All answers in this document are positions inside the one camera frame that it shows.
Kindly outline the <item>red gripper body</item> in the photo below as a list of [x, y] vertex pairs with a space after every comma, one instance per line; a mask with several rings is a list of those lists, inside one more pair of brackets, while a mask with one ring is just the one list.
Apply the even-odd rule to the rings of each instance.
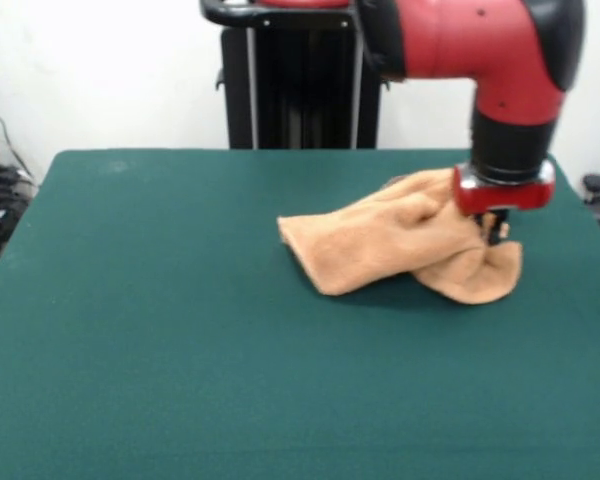
[[535, 210], [544, 208], [555, 191], [554, 164], [545, 159], [537, 175], [521, 184], [499, 184], [481, 179], [469, 163], [454, 167], [453, 199], [465, 215], [496, 210]]

